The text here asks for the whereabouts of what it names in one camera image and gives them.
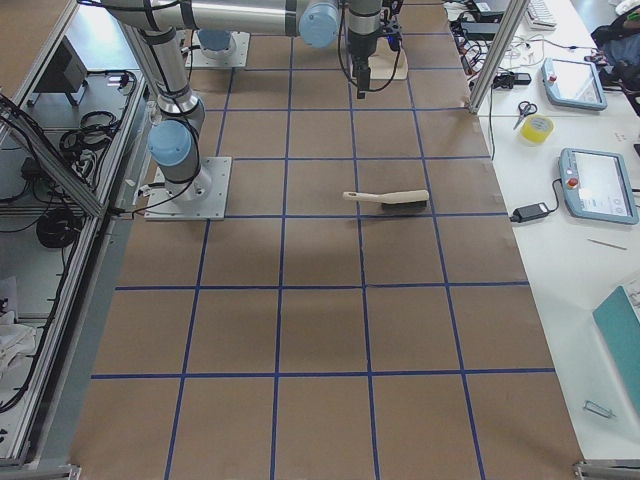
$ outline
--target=blue tape grid line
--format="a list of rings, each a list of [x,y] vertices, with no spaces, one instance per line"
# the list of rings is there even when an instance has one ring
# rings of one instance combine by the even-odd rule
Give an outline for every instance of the blue tape grid line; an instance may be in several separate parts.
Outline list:
[[[439,67],[409,67],[410,72],[430,72],[430,71],[438,71],[438,70],[460,70],[461,67],[457,65],[446,66],[442,65]],[[260,68],[252,68],[245,67],[243,68],[245,72],[288,72],[289,69],[285,67],[260,67]],[[339,68],[328,68],[328,67],[293,67],[294,72],[339,72]]]
[[[351,149],[353,152],[353,174],[355,179],[355,190],[360,191],[360,184],[358,180],[358,160],[357,160],[357,147],[356,147],[356,127],[355,116],[353,108],[353,89],[351,85],[347,83],[347,89],[349,91],[349,121],[351,125]],[[369,393],[369,415],[371,423],[371,450],[373,457],[373,473],[376,480],[380,480],[380,459],[378,456],[378,434],[376,429],[376,404],[373,377],[371,372],[373,367],[371,365],[371,335],[369,331],[369,308],[367,304],[367,277],[365,274],[365,256],[364,256],[364,239],[362,236],[362,215],[360,212],[360,203],[356,203],[356,216],[358,225],[358,249],[360,254],[360,287],[362,288],[362,311],[364,322],[364,341],[365,352],[367,358],[367,388]]]
[[[275,378],[273,380],[273,417],[271,424],[271,465],[269,467],[269,478],[271,480],[276,479],[276,459],[278,448],[278,402],[280,394],[280,346],[282,339],[282,297],[284,290],[284,247],[286,236],[286,224],[287,224],[287,195],[288,195],[288,177],[289,177],[289,149],[291,143],[291,99],[293,95],[293,39],[290,40],[289,50],[289,95],[288,95],[288,107],[287,113],[287,131],[285,142],[285,158],[284,158],[284,183],[282,188],[282,228],[280,231],[280,268],[278,271],[278,313],[276,320],[276,349],[275,349]]]
[[[230,108],[228,110],[225,110],[223,108],[207,108],[205,111],[206,112],[248,112],[248,113],[255,113],[255,112],[383,112],[383,113],[388,113],[388,112],[412,112],[414,109],[413,108],[369,108],[369,107],[363,107],[363,108],[353,108],[353,109],[349,109],[349,108],[322,108],[322,107],[318,107],[318,108]],[[423,108],[415,108],[416,111],[418,112],[446,112],[446,111],[468,111],[468,109],[466,107],[423,107]]]
[[[549,368],[484,368],[450,370],[394,370],[366,372],[187,372],[187,373],[96,373],[92,380],[145,380],[197,378],[340,378],[340,377],[433,377],[441,375],[534,375],[555,373]]]
[[[229,85],[227,87],[227,98],[225,100],[225,111],[222,113],[222,121],[220,122],[220,130],[218,132],[218,145],[216,147],[216,156],[220,155],[220,145],[222,144],[222,135],[224,133],[224,124],[227,116],[226,108],[229,106],[231,97],[231,86],[233,85],[234,70],[231,70],[229,76]],[[207,254],[207,243],[209,240],[209,232],[211,230],[211,220],[207,220],[205,224],[204,238],[202,239],[202,248],[200,250],[200,261],[198,264],[198,275],[194,286],[193,305],[191,307],[191,318],[189,320],[189,330],[184,350],[184,359],[182,362],[182,374],[180,376],[180,387],[178,389],[178,399],[176,401],[176,410],[173,417],[173,426],[171,427],[171,440],[169,441],[169,451],[167,452],[167,463],[164,471],[164,480],[171,477],[171,467],[173,465],[173,454],[175,450],[176,437],[178,434],[178,426],[180,424],[180,412],[182,410],[182,398],[184,395],[185,380],[187,379],[187,370],[189,368],[189,354],[191,352],[191,341],[193,339],[193,331],[195,328],[196,315],[198,311],[198,300],[200,297],[200,284],[202,283],[202,274],[204,271],[204,262]]]
[[[414,97],[413,97],[413,89],[411,87],[411,80],[409,77],[407,77],[407,87],[409,88],[409,98],[411,99],[411,104],[414,105]],[[418,146],[420,148],[420,153],[422,155],[424,155],[424,145],[422,142],[422,135],[421,135],[421,130],[420,130],[420,122],[418,120],[418,114],[416,111],[414,111],[413,113],[413,118],[414,118],[414,122],[415,122],[415,127],[416,127],[416,131],[418,133]],[[425,176],[425,180],[427,182],[427,189],[431,192],[433,191],[431,188],[431,181],[429,179],[429,170],[427,168],[427,162],[423,162],[423,169],[424,169],[424,176]],[[432,212],[435,213],[436,212],[436,205],[435,205],[435,201],[433,199],[431,199],[430,202],[431,205],[431,209]],[[473,437],[473,445],[474,445],[474,449],[476,452],[476,460],[478,462],[478,470],[480,472],[480,478],[481,480],[486,480],[486,474],[484,471],[484,464],[483,464],[483,460],[482,460],[482,451],[480,449],[480,441],[478,438],[478,432],[476,430],[476,424],[475,424],[475,417],[474,417],[474,413],[473,413],[473,405],[471,402],[471,394],[469,392],[469,385],[467,382],[467,375],[465,373],[465,367],[464,367],[464,357],[462,355],[462,344],[460,341],[460,335],[458,333],[458,325],[456,322],[456,314],[455,314],[455,309],[453,308],[453,299],[451,298],[451,287],[449,285],[449,275],[447,273],[447,265],[446,265],[446,261],[445,261],[445,254],[444,254],[444,248],[442,246],[442,239],[440,237],[440,229],[438,226],[438,218],[436,217],[436,215],[433,216],[433,227],[435,230],[435,235],[436,235],[436,243],[438,245],[438,253],[440,256],[440,263],[442,266],[442,275],[443,275],[443,279],[444,279],[444,283],[445,283],[445,292],[447,294],[447,303],[449,306],[449,314],[451,316],[451,326],[453,327],[453,335],[454,335],[454,339],[455,339],[455,344],[456,344],[456,352],[458,355],[458,362],[460,364],[460,377],[462,379],[462,387],[464,389],[464,396],[465,396],[465,401],[467,404],[467,412],[469,415],[469,426],[471,428],[471,436]]]
[[[460,156],[425,156],[422,157],[358,157],[356,160],[358,162],[422,162],[426,161],[437,161],[437,160],[446,160],[446,161],[455,161],[455,160],[490,160],[490,155],[460,155]],[[311,162],[318,160],[318,157],[289,157],[289,162]],[[331,161],[342,161],[342,162],[352,162],[352,157],[322,157],[322,160],[331,160]],[[282,162],[282,157],[234,157],[234,162]]]
[[[359,288],[465,288],[465,287],[526,287],[529,282],[430,282],[371,283],[362,285],[135,285],[116,287],[118,292],[171,290],[355,290]]]

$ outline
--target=cloth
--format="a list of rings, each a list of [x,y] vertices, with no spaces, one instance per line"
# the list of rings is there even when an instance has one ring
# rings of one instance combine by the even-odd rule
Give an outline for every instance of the cloth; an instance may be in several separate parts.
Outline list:
[[[611,65],[620,62],[629,65],[640,65],[640,33],[620,40],[611,40],[602,46]]]
[[[622,15],[638,5],[640,5],[640,0],[624,0],[616,7],[616,14]]]
[[[36,329],[27,325],[0,325],[0,378],[36,351]]]

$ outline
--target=black power supply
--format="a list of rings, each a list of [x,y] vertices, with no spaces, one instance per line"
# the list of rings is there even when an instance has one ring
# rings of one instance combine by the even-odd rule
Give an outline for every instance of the black power supply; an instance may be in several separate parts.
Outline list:
[[[20,168],[20,174],[22,178],[29,182],[41,178],[44,175],[44,170],[42,170],[37,160],[32,157],[27,157],[24,159],[24,163]]]
[[[528,73],[505,72],[493,78],[493,88],[511,90],[515,85],[529,85],[531,75]]]
[[[513,211],[513,215],[509,217],[509,220],[514,223],[530,222],[531,220],[544,218],[554,211],[555,210],[551,210],[549,207],[547,207],[544,202],[534,203],[533,205],[516,208]]]
[[[493,40],[500,28],[499,23],[462,22],[460,28],[467,40]]]

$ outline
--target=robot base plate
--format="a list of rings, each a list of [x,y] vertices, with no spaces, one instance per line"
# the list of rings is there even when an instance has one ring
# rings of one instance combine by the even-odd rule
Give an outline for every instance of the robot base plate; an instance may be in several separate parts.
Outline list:
[[[231,157],[205,157],[202,167],[212,178],[208,195],[192,201],[170,201],[145,211],[147,220],[223,220],[227,207],[227,193],[231,177]],[[164,182],[160,169],[156,171],[154,182]],[[153,190],[149,196],[149,205],[168,200],[169,194],[164,188]]]
[[[187,57],[186,68],[191,68],[192,55],[194,70],[246,67],[251,35],[245,32],[231,32],[231,36],[236,42],[236,49],[231,55],[209,58],[204,56],[200,50],[192,50]],[[194,35],[194,45],[198,45],[197,35]]]

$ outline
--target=cable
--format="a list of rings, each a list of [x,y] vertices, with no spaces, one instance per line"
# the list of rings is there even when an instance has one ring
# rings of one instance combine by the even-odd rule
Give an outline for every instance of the cable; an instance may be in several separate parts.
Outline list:
[[[516,208],[513,214],[509,217],[513,223],[525,223],[531,220],[539,220],[548,217],[551,213],[560,208],[560,200],[558,199],[558,192],[556,191],[556,183],[560,183],[562,180],[556,178],[551,182],[551,189],[553,190],[553,196],[556,198],[555,208],[549,208],[544,202],[534,203],[531,205],[525,205],[524,207]]]
[[[46,248],[64,248],[75,242],[82,223],[65,203],[43,214],[36,224],[36,236]]]
[[[496,156],[496,142],[493,138],[493,86],[489,89],[489,138],[491,139],[491,161]]]
[[[47,208],[45,208],[43,215],[46,214],[49,211],[49,208],[51,207],[51,202],[49,202],[47,204]],[[40,220],[40,217],[36,218],[33,222],[29,223],[28,225],[25,225],[24,227],[20,227],[20,228],[16,228],[15,230],[0,230],[0,233],[20,233],[20,232],[24,232],[25,230],[33,227],[36,223],[38,223],[38,221]]]
[[[65,132],[58,142],[58,148],[65,155],[65,160],[70,163],[74,173],[82,178],[92,191],[96,191],[100,185],[103,160],[106,158],[108,147],[120,131],[124,118],[129,111],[131,97],[137,88],[138,79],[136,75],[129,70],[100,70],[88,72],[88,75],[115,74],[120,75],[118,91],[126,97],[120,117],[116,117],[112,112],[106,110],[89,112],[80,119],[78,128]],[[100,117],[103,117],[106,121],[96,121],[96,119],[100,119]],[[87,152],[90,153],[89,160],[83,158]]]
[[[560,178],[556,178],[553,182],[551,182],[551,189],[553,190],[553,196],[556,197],[556,207],[549,210],[549,213],[553,213],[556,210],[558,210],[558,208],[560,208],[560,200],[558,199],[558,192],[556,190],[556,183],[560,184],[562,182],[562,179]]]
[[[533,40],[533,41],[534,42],[545,42],[545,43],[548,43],[549,45],[553,45],[554,47],[565,48],[567,50],[593,50],[593,47],[580,47],[578,45],[560,45],[560,44],[552,42],[551,40],[548,40],[546,38],[542,38],[540,40]]]
[[[194,34],[193,30],[191,30],[191,39],[189,40],[189,44],[190,44],[189,51],[191,52],[191,62],[189,63],[189,77],[188,77],[189,81],[191,81],[191,74],[193,73],[193,52],[194,50],[196,50],[193,47],[193,34]]]
[[[33,191],[32,191],[33,198],[35,198],[38,202],[40,202],[40,203],[44,203],[44,204],[51,203],[51,205],[62,205],[62,204],[63,204],[63,202],[64,202],[65,195],[64,195],[64,194],[62,194],[62,193],[58,193],[58,192],[56,192],[56,191],[55,191],[55,185],[47,185],[47,187],[49,188],[49,191],[48,191],[47,193],[48,193],[48,194],[49,194],[49,196],[51,197],[51,200],[50,200],[50,201],[43,200],[43,199],[41,199],[40,197],[38,197],[38,188],[37,188],[37,183],[34,183],[34,184],[33,184]],[[60,201],[59,201],[59,202],[54,202],[54,201],[53,201],[53,198],[59,198],[59,199],[60,199]]]
[[[393,72],[391,72],[391,77],[389,77],[389,80],[387,80],[385,82],[384,85],[382,85],[381,87],[378,88],[370,88],[369,90],[367,90],[368,92],[381,92],[382,90],[384,90],[385,88],[387,88],[389,85],[391,85],[391,82],[393,82],[396,78],[396,72],[398,71],[398,62],[400,61],[400,54],[402,53],[402,41],[398,42],[398,51],[396,53],[396,59],[393,62]]]
[[[149,8],[141,8],[141,7],[118,7],[118,6],[109,6],[109,5],[103,5],[100,2],[97,2],[95,0],[76,0],[76,3],[78,3],[78,5],[86,5],[88,7],[99,7],[99,8],[104,8],[105,10],[113,10],[116,12],[139,12],[139,13],[147,13],[148,11],[156,11],[156,10],[164,10],[166,8],[171,8],[171,7],[176,7],[178,5],[180,5],[181,3],[184,3],[183,0],[175,0],[171,3],[167,3],[166,5],[156,5],[153,7],[149,7]]]
[[[54,158],[56,158],[62,165],[64,165],[67,169],[71,170],[71,167],[67,164],[67,162],[65,161],[64,157],[60,154],[60,152],[56,150],[53,144],[49,141],[49,139],[44,133],[44,130],[42,130],[42,127],[40,127],[38,122],[36,122],[33,118],[31,118],[26,112],[21,110],[15,103],[13,103],[13,101],[11,101],[10,98],[6,97],[2,93],[0,93],[0,106],[3,106],[7,110],[9,110],[10,116],[13,117],[14,119],[22,120],[24,123],[26,123],[29,129],[33,132],[33,134],[36,137],[38,137],[38,140],[42,142],[44,148],[47,149],[49,153]],[[35,152],[33,143],[31,142],[31,139],[29,138],[25,130],[21,126],[18,126],[13,120],[10,120],[9,118],[4,117],[2,115],[0,115],[0,121],[7,124],[9,127],[17,131],[22,136],[25,143],[27,144],[27,148],[29,149],[29,152],[31,153],[31,155],[35,160],[38,160],[38,155]]]
[[[22,188],[22,191],[20,193],[14,195],[13,197],[0,198],[0,203],[13,203],[16,200],[20,200],[29,191],[30,186],[30,181],[24,182],[24,187]]]
[[[346,5],[343,2],[342,3],[342,13],[340,14],[340,26],[338,27],[338,60],[340,61],[340,70],[342,70],[342,73],[344,73],[344,76],[347,78],[347,81],[353,85],[354,87],[358,88],[358,84],[356,82],[353,81],[353,79],[351,78],[351,75],[349,75],[349,72],[347,71],[347,68],[345,67],[344,64],[344,60],[342,59],[342,34],[344,32],[345,29],[345,11],[346,11]]]
[[[60,275],[60,281],[58,283],[58,287],[56,288],[53,304],[51,306],[51,310],[49,311],[49,315],[47,315],[47,320],[45,321],[45,324],[42,327],[39,327],[42,329],[42,335],[40,337],[38,347],[36,348],[36,352],[33,354],[31,365],[29,367],[29,373],[27,374],[27,378],[25,379],[23,384],[16,389],[16,393],[6,402],[0,403],[0,414],[8,412],[12,408],[14,408],[20,402],[20,400],[22,400],[22,398],[24,397],[24,394],[27,393],[27,391],[29,390],[29,386],[31,385],[31,381],[33,380],[33,376],[36,371],[36,366],[38,365],[38,360],[40,359],[40,356],[42,355],[42,351],[44,350],[44,347],[45,347],[45,343],[46,343],[45,340],[49,333],[49,329],[51,328],[51,325],[53,324],[53,321],[55,320],[55,316],[58,312],[58,307],[60,305],[60,301],[62,298],[62,289],[64,288],[64,285],[69,276],[69,270],[70,270],[69,267],[71,265],[71,260],[73,259],[76,253],[76,250],[78,248],[79,238],[80,236],[77,235],[75,241],[73,242],[73,246],[71,247],[71,253],[69,254],[69,258],[66,260],[66,262],[64,258],[64,249],[61,249],[62,273]]]
[[[136,208],[135,210],[132,210],[130,212],[124,212],[127,214],[131,214],[131,219],[133,220],[133,216],[134,215],[140,215],[140,212],[143,212],[145,210],[148,210],[150,208],[155,208],[155,207],[159,207],[160,205],[164,205],[165,203],[169,203],[173,200],[175,200],[176,198],[178,198],[180,195],[184,194],[187,190],[189,190],[189,187],[191,187],[191,185],[193,185],[193,182],[196,178],[193,177],[191,180],[189,180],[189,183],[187,183],[187,186],[184,187],[179,193],[175,194],[173,197],[169,197],[161,202],[158,203],[154,203],[153,205],[147,205],[146,207],[142,207],[142,208]]]

